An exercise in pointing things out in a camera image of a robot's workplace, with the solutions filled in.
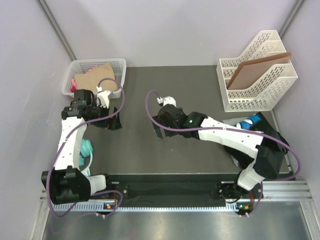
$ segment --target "white basket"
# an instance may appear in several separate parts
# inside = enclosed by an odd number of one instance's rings
[[[101,59],[85,59],[85,60],[74,60],[70,63],[67,72],[64,76],[62,85],[62,94],[74,97],[74,93],[71,92],[72,79],[75,74],[85,74],[89,69],[95,66],[102,66],[109,63],[113,69],[115,80],[120,83],[121,87],[125,84],[125,76],[127,70],[126,60],[122,58],[101,58]],[[110,98],[118,99],[121,96],[121,89],[118,89],[111,94]]]
[[[224,111],[271,111],[298,78],[291,61],[273,65],[247,89],[227,90],[226,85],[241,62],[285,52],[278,32],[266,30],[260,31],[240,56],[219,59],[216,71]]]

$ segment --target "table top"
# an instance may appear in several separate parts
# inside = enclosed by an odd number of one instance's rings
[[[93,145],[91,174],[221,174],[241,170],[215,142],[182,136],[157,140],[145,110],[150,90],[157,90],[162,97],[174,97],[186,114],[204,113],[220,122],[254,114],[224,111],[216,66],[129,67],[124,84],[126,102],[120,112],[122,129],[110,131],[89,125],[84,134]],[[110,103],[119,106],[121,99]],[[154,115],[160,109],[155,95],[149,108]],[[271,112],[263,114],[274,126]],[[281,172],[288,172],[285,161]]]

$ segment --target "gray floor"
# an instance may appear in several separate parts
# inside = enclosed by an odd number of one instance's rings
[[[157,90],[174,97],[185,113],[200,112],[222,121],[248,117],[253,112],[225,112],[215,66],[129,67],[124,90],[126,102],[120,113],[123,128],[109,131],[89,125],[84,138],[92,142],[92,174],[238,173],[231,157],[214,142],[181,136],[157,140],[145,111],[145,97]],[[111,104],[120,105],[120,99]],[[149,103],[154,115],[156,97]],[[271,124],[272,115],[265,117]],[[284,163],[281,169],[287,172]]]
[[[49,217],[43,240],[311,240],[298,202],[262,202],[249,219],[233,212],[118,212],[73,222],[82,214]],[[51,222],[65,231],[52,234]]]

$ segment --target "brown clipboard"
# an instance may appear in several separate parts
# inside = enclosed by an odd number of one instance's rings
[[[284,52],[241,62],[226,88],[228,90],[243,90],[249,88],[273,65],[288,63],[291,55],[291,52]]]

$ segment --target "metal pole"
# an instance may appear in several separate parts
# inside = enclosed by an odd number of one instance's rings
[[[43,10],[43,13],[45,14],[48,22],[50,23],[50,25],[52,26],[54,32],[56,33],[58,39],[60,40],[64,50],[66,51],[66,53],[68,54],[69,58],[71,61],[76,60],[76,56],[74,54],[74,52],[72,51],[66,37],[64,36],[63,32],[61,31],[55,17],[53,16],[53,14],[50,11],[50,8],[48,7],[47,3],[45,0],[36,0],[39,7]]]
[[[294,19],[296,18],[297,14],[299,13],[299,11],[301,10],[303,4],[306,2],[306,0],[297,0],[293,9],[291,10],[288,18],[286,19],[286,21],[284,22],[280,32],[279,32],[279,36],[281,39],[284,38],[284,36],[286,35],[288,29],[290,28],[290,26],[292,25]]]

